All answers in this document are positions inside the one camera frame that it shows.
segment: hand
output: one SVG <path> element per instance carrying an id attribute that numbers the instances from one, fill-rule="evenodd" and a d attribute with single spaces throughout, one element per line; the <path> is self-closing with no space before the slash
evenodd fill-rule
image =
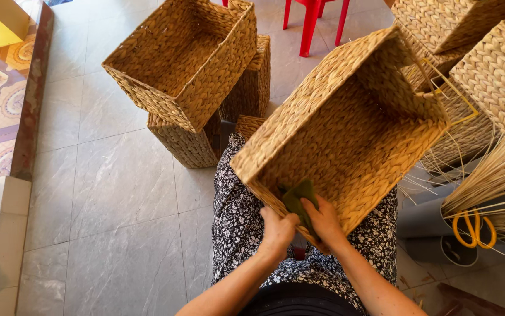
<path id="1" fill-rule="evenodd" d="M 319 210 L 315 208 L 313 203 L 308 199 L 302 197 L 301 204 L 311 218 L 313 228 L 321 240 L 334 251 L 340 243 L 347 241 L 340 223 L 338 222 L 338 215 L 332 204 L 322 198 L 320 195 L 315 195 L 319 202 Z"/>
<path id="2" fill-rule="evenodd" d="M 287 248 L 295 235 L 299 217 L 290 213 L 282 218 L 270 207 L 263 207 L 260 215 L 264 219 L 264 237 L 257 253 L 267 256 L 277 264 L 287 255 Z"/>

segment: yellow scissors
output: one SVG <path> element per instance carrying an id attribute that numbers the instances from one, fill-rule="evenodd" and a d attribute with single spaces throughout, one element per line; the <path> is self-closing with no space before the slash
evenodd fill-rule
<path id="1" fill-rule="evenodd" d="M 488 217 L 483 216 L 485 223 L 487 223 L 488 228 L 491 230 L 491 241 L 488 244 L 485 244 L 481 242 L 481 236 L 480 236 L 481 218 L 479 216 L 479 212 L 477 212 L 477 210 L 473 210 L 473 215 L 475 216 L 475 228 L 473 228 L 473 226 L 471 225 L 471 220 L 469 219 L 469 212 L 467 212 L 466 210 L 465 213 L 463 213 L 463 218 L 465 219 L 465 223 L 467 224 L 467 228 L 469 229 L 469 235 L 473 240 L 473 242 L 467 243 L 459 235 L 458 220 L 461 217 L 461 213 L 462 211 L 459 211 L 457 214 L 455 214 L 455 217 L 453 218 L 452 227 L 455 238 L 457 238 L 457 240 L 465 247 L 475 248 L 477 247 L 477 245 L 479 245 L 480 247 L 485 249 L 492 248 L 496 243 L 496 231 L 495 227 L 492 225 L 491 220 L 488 219 Z"/>

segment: chair leg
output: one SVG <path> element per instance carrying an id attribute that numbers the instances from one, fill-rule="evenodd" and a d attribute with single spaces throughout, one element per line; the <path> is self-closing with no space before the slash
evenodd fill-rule
<path id="1" fill-rule="evenodd" d="M 284 30 L 287 28 L 287 22 L 290 18 L 290 7 L 291 0 L 285 0 L 285 12 L 284 12 Z"/>
<path id="2" fill-rule="evenodd" d="M 303 23 L 303 35 L 301 37 L 301 47 L 299 49 L 299 56 L 309 57 L 309 49 L 311 48 L 311 40 L 313 39 L 313 32 L 315 31 L 315 24 L 317 23 L 317 16 L 319 15 L 320 3 L 323 0 L 312 0 L 305 6 L 305 21 Z"/>
<path id="3" fill-rule="evenodd" d="M 334 41 L 335 46 L 340 45 L 340 39 L 342 38 L 342 31 L 344 30 L 344 21 L 346 21 L 346 14 L 348 13 L 348 5 L 350 0 L 342 1 L 342 11 L 340 12 L 340 20 L 338 21 L 338 30 L 336 31 L 336 40 Z"/>
<path id="4" fill-rule="evenodd" d="M 326 4 L 326 2 L 325 2 L 325 0 L 322 0 L 321 5 L 319 6 L 319 15 L 317 16 L 317 18 L 323 17 L 324 4 Z"/>

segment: floral print pants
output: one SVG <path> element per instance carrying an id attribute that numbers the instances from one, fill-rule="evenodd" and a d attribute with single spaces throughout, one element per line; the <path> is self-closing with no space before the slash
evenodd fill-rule
<path id="1" fill-rule="evenodd" d="M 241 183 L 229 166 L 229 161 L 243 145 L 244 138 L 240 134 L 230 136 L 215 174 L 212 284 L 254 255 L 263 237 L 264 222 L 260 216 L 263 203 Z M 395 187 L 348 235 L 354 248 L 393 285 L 397 280 L 396 219 Z M 362 314 L 367 314 L 340 262 L 333 255 L 323 255 L 310 243 L 307 243 L 304 260 L 291 257 L 280 262 L 261 288 L 280 282 L 318 284 L 348 300 Z"/>

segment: woven basket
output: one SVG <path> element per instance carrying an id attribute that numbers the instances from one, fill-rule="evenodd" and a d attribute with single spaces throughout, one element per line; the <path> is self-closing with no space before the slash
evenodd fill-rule
<path id="1" fill-rule="evenodd" d="M 277 185 L 312 179 L 349 234 L 449 126 L 398 71 L 412 62 L 397 27 L 335 48 L 235 155 L 235 173 L 281 215 Z"/>
<path id="2" fill-rule="evenodd" d="M 219 107 L 221 119 L 237 122 L 239 114 L 264 117 L 270 102 L 270 36 L 258 35 L 256 55 Z"/>
<path id="3" fill-rule="evenodd" d="M 505 20 L 450 72 L 505 133 Z"/>
<path id="4" fill-rule="evenodd" d="M 235 126 L 235 132 L 240 133 L 244 137 L 244 140 L 249 140 L 264 121 L 266 121 L 265 118 L 239 115 L 237 125 Z"/>
<path id="5" fill-rule="evenodd" d="M 254 4 L 166 0 L 102 66 L 140 108 L 201 132 L 256 53 Z"/>
<path id="6" fill-rule="evenodd" d="M 452 84 L 465 97 L 471 105 L 478 109 L 476 102 L 459 86 L 457 82 Z M 443 94 L 439 94 L 440 100 L 452 122 L 466 118 L 473 112 L 469 105 L 458 95 L 456 90 L 450 88 L 447 83 L 440 86 Z M 479 154 L 491 144 L 496 143 L 500 133 L 498 130 L 493 134 L 494 125 L 488 116 L 479 109 L 479 114 L 449 129 L 420 159 L 422 165 L 431 171 L 444 170 L 455 165 L 459 166 L 461 160 Z"/>
<path id="7" fill-rule="evenodd" d="M 430 49 L 410 31 L 407 25 L 403 24 L 398 18 L 395 19 L 395 25 L 400 27 L 412 48 L 412 52 L 416 55 L 417 60 L 422 61 L 426 58 L 444 76 L 448 76 L 448 73 L 453 66 L 455 66 L 455 64 L 458 63 L 474 46 L 474 44 L 467 44 L 439 54 L 432 54 Z M 415 91 L 430 92 L 431 89 L 427 78 L 434 78 L 438 76 L 438 73 L 426 62 L 420 62 L 420 64 L 424 68 L 424 73 L 419 71 L 419 67 L 415 64 L 404 67 L 401 71 L 414 87 Z"/>
<path id="8" fill-rule="evenodd" d="M 391 10 L 438 54 L 481 40 L 505 19 L 505 0 L 397 0 Z"/>
<path id="9" fill-rule="evenodd" d="M 186 168 L 206 168 L 216 166 L 219 162 L 221 119 L 217 111 L 198 134 L 151 113 L 147 128 Z"/>

